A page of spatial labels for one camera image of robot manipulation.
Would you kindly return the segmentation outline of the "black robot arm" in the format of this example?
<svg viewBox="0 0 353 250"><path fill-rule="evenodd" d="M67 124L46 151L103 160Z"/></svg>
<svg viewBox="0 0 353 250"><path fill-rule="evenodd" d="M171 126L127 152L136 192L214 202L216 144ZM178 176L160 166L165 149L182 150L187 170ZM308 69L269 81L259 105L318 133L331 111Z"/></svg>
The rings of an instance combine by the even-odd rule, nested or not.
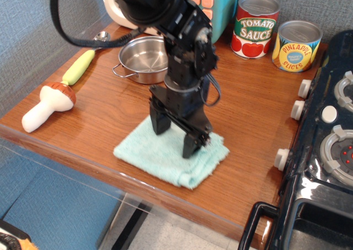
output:
<svg viewBox="0 0 353 250"><path fill-rule="evenodd" d="M212 26L192 0L116 0L124 17L164 37L168 56L165 87L151 86L150 117L160 135L175 123L185 133L183 157L189 158L209 141L212 125L204 112L208 89L220 85L211 74L218 57L211 41Z"/></svg>

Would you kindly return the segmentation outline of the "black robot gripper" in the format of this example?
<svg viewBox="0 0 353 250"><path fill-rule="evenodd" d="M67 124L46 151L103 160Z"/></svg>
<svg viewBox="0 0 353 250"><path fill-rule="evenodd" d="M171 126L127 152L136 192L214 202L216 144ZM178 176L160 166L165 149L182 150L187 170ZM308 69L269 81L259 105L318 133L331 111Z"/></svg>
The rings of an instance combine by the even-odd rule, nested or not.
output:
<svg viewBox="0 0 353 250"><path fill-rule="evenodd" d="M171 122L184 130L183 158L190 158L210 140L212 125L204 112L209 86L210 81L204 78L189 89L157 85L149 88L153 131L160 135L170 128Z"/></svg>

